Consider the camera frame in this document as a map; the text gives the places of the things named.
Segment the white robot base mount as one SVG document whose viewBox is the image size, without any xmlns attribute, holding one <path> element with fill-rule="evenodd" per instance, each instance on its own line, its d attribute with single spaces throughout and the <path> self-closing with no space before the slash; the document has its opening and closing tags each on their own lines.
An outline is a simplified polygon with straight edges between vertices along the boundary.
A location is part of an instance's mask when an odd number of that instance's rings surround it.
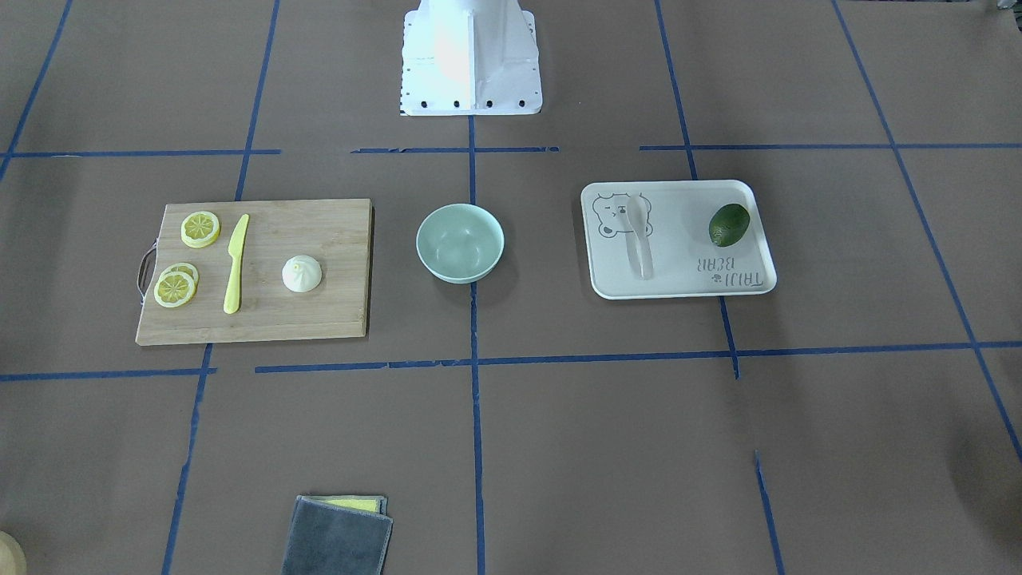
<svg viewBox="0 0 1022 575">
<path fill-rule="evenodd" d="M 517 116 L 543 109 L 533 12 L 517 1 L 421 1 L 402 26 L 399 112 Z"/>
</svg>

